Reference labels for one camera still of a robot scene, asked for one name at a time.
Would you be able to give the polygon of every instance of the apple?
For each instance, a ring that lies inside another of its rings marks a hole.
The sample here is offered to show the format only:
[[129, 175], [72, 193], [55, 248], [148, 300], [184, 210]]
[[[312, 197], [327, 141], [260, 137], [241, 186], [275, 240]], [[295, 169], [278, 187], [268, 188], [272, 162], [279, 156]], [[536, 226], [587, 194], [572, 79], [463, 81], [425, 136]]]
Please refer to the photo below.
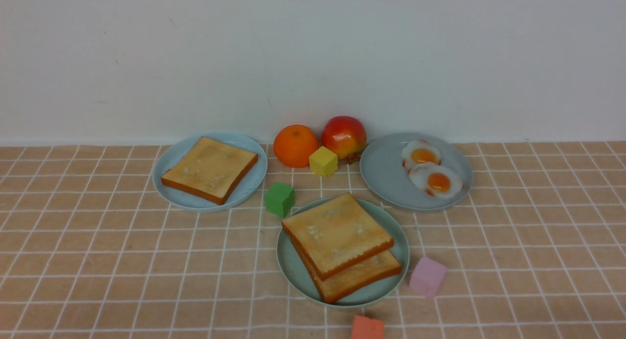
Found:
[[348, 163], [360, 159], [366, 140], [363, 124], [351, 116], [335, 116], [322, 131], [322, 146], [333, 151], [339, 160], [347, 160]]

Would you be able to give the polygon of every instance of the green cube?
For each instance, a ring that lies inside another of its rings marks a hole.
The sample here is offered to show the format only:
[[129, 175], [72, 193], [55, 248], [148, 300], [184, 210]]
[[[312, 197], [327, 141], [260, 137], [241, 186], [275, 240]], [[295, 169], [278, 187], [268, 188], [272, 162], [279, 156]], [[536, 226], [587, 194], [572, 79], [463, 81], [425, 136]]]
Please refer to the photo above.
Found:
[[293, 188], [279, 182], [275, 182], [274, 185], [270, 187], [264, 199], [266, 210], [280, 217], [288, 215], [291, 207], [295, 205], [295, 193], [293, 192]]

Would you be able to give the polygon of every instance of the light blue plate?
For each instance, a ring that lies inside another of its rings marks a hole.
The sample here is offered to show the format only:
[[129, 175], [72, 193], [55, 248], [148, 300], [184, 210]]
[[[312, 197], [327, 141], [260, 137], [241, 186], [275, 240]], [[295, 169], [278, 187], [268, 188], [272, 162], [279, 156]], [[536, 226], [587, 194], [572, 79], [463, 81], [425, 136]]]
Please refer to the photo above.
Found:
[[[235, 187], [226, 203], [217, 205], [197, 196], [190, 195], [161, 183], [161, 176], [169, 169], [172, 169], [191, 149], [195, 143], [202, 137], [212, 138], [213, 140], [226, 143], [240, 149], [248, 150], [259, 155], [259, 161], [250, 169], [248, 174]], [[263, 179], [268, 172], [268, 157], [263, 148], [248, 136], [236, 134], [232, 132], [210, 132], [208, 134], [192, 136], [171, 146], [158, 159], [154, 170], [152, 171], [152, 183], [154, 183], [156, 191], [159, 194], [181, 209], [192, 210], [194, 212], [217, 212], [218, 210], [234, 207], [247, 200], [259, 188]]]
[[[304, 212], [307, 209], [311, 209], [329, 200], [330, 199], [321, 199], [311, 202], [300, 208], [294, 214]], [[398, 262], [400, 262], [402, 270], [400, 274], [364, 286], [334, 304], [325, 303], [317, 292], [317, 288], [315, 288], [315, 284], [311, 280], [311, 276], [309, 276], [309, 272], [307, 272], [300, 256], [298, 256], [298, 253], [293, 248], [289, 235], [281, 229], [276, 244], [276, 256], [278, 257], [278, 264], [282, 274], [286, 277], [287, 281], [289, 281], [289, 284], [293, 285], [298, 292], [320, 305], [333, 308], [355, 308], [373, 305], [392, 293], [398, 285], [400, 285], [400, 282], [404, 279], [406, 272], [409, 270], [409, 261], [411, 258], [409, 241], [402, 227], [396, 222], [396, 219], [373, 203], [360, 199], [357, 199], [357, 202], [376, 223], [387, 230], [391, 237], [393, 237], [394, 245], [389, 251], [396, 257]]]
[[[451, 199], [438, 199], [418, 189], [402, 167], [400, 152], [409, 141], [425, 140], [441, 153], [441, 165], [461, 176], [465, 187]], [[383, 202], [404, 210], [433, 211], [452, 207], [470, 192], [474, 172], [470, 161], [458, 150], [440, 138], [403, 133], [377, 138], [360, 155], [360, 174], [369, 189]]]

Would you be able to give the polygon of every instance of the bread crust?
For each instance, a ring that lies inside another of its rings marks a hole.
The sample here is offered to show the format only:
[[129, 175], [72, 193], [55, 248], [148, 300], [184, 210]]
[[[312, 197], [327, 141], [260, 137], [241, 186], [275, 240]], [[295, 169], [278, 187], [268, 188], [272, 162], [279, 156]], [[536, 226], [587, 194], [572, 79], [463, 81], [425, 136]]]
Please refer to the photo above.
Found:
[[347, 268], [350, 268], [354, 265], [357, 265], [357, 263], [361, 263], [362, 261], [365, 261], [366, 259], [370, 258], [370, 257], [374, 257], [377, 254], [385, 251], [385, 250], [389, 250], [393, 247], [394, 245], [394, 239], [393, 237], [387, 241], [385, 241], [384, 243], [369, 249], [367, 252], [363, 252], [362, 254], [350, 259], [347, 262], [342, 263], [341, 265], [338, 265], [337, 267], [328, 270], [327, 272], [322, 272], [316, 265], [315, 262], [313, 262], [313, 259], [311, 258], [311, 255], [309, 255], [309, 253], [307, 252], [307, 250], [302, 246], [302, 244], [300, 243], [300, 241], [297, 239], [297, 237], [295, 237], [295, 235], [293, 235], [293, 233], [291, 232], [291, 230], [289, 230], [288, 227], [286, 227], [285, 223], [282, 222], [282, 229], [287, 233], [287, 235], [289, 235], [289, 239], [291, 240], [291, 243], [293, 243], [295, 246], [297, 246], [297, 248], [299, 248], [300, 250], [302, 250], [302, 253], [304, 254], [304, 257], [306, 257], [307, 261], [311, 264], [311, 266], [315, 269], [315, 272], [317, 273], [317, 276], [319, 276], [320, 279], [322, 280], [326, 280], [329, 277], [332, 277], [333, 275], [336, 275], [337, 273], [341, 272], [342, 270], [346, 270]]
[[[304, 250], [296, 245], [293, 245], [293, 248], [295, 249], [295, 252], [297, 252], [298, 256], [300, 256], [300, 259], [302, 259], [303, 257], [305, 257], [304, 254]], [[305, 263], [305, 268], [307, 270], [307, 272], [309, 273], [309, 276], [311, 277], [311, 280], [313, 281], [313, 284], [315, 285], [315, 289], [317, 289], [317, 292], [319, 293], [319, 296], [322, 297], [322, 301], [324, 301], [325, 303], [335, 303], [337, 301], [340, 301], [340, 299], [343, 299], [344, 297], [356, 292], [357, 290], [364, 288], [367, 285], [370, 285], [372, 283], [375, 283], [376, 281], [379, 281], [381, 279], [385, 279], [387, 277], [390, 276], [396, 276], [398, 274], [400, 274], [402, 272], [402, 265], [400, 265], [400, 263], [398, 263], [398, 265], [394, 268], [389, 269], [388, 271], [376, 274], [376, 276], [372, 276], [372, 277], [365, 277], [362, 279], [362, 281], [356, 283], [355, 285], [346, 288], [344, 290], [342, 290], [341, 292], [337, 292], [337, 293], [333, 293], [333, 294], [326, 294], [324, 293], [324, 291], [322, 290], [322, 286], [319, 282], [317, 282], [315, 280], [315, 275], [313, 274], [313, 272], [315, 272], [315, 270], [307, 267], [307, 261], [303, 260], [303, 263]], [[313, 267], [313, 264], [311, 262], [308, 262], [308, 265]]]
[[248, 165], [246, 165], [246, 167], [244, 169], [242, 169], [241, 172], [237, 175], [237, 177], [235, 178], [233, 183], [230, 185], [230, 187], [228, 188], [228, 191], [226, 192], [226, 194], [223, 197], [214, 196], [214, 195], [212, 195], [212, 194], [210, 194], [208, 192], [205, 192], [203, 190], [195, 189], [195, 188], [190, 187], [188, 185], [185, 185], [183, 183], [179, 183], [177, 181], [169, 180], [169, 179], [163, 177], [163, 176], [165, 176], [165, 174], [163, 176], [161, 176], [161, 183], [164, 186], [167, 186], [167, 187], [170, 187], [172, 189], [176, 189], [176, 190], [180, 190], [180, 191], [186, 192], [186, 193], [188, 193], [190, 195], [197, 196], [197, 197], [199, 197], [201, 199], [205, 199], [205, 200], [211, 201], [212, 203], [215, 203], [217, 205], [223, 205], [224, 203], [226, 203], [226, 201], [228, 201], [228, 197], [230, 197], [230, 194], [232, 194], [232, 192], [235, 190], [237, 185], [239, 185], [241, 180], [244, 178], [244, 176], [246, 176], [246, 174], [248, 174], [250, 169], [252, 169], [252, 167], [257, 163], [257, 161], [259, 161], [259, 155], [255, 154], [255, 156], [252, 158], [252, 160], [249, 161]]

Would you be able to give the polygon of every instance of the slice of bread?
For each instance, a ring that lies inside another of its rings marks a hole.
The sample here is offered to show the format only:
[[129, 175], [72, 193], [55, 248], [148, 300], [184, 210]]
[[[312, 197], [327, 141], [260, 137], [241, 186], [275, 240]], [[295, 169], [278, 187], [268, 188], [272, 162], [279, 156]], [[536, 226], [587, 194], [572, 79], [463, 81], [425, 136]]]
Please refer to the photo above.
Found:
[[326, 280], [322, 280], [317, 276], [313, 265], [307, 261], [304, 251], [296, 244], [293, 244], [293, 248], [295, 248], [300, 259], [302, 259], [302, 263], [307, 268], [319, 296], [322, 297], [322, 301], [325, 303], [335, 303], [364, 286], [386, 277], [398, 275], [402, 271], [402, 265], [400, 265], [396, 257], [388, 250], [385, 250], [346, 270], [342, 270]]
[[201, 137], [161, 183], [222, 205], [258, 160], [256, 153]]
[[394, 245], [349, 193], [283, 219], [282, 227], [322, 280]]

